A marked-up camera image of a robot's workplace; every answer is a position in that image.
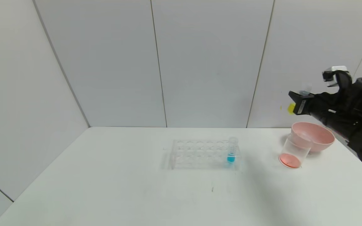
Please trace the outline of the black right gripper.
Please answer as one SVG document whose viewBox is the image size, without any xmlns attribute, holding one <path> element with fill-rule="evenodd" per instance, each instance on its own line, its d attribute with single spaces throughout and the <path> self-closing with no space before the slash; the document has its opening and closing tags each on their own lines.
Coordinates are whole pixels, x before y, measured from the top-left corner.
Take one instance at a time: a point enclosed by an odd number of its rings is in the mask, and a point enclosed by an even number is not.
<svg viewBox="0 0 362 226">
<path fill-rule="evenodd" d="M 295 102 L 293 113 L 295 115 L 309 115 L 327 125 L 329 116 L 329 94 L 301 95 L 289 91 L 289 97 Z"/>
</svg>

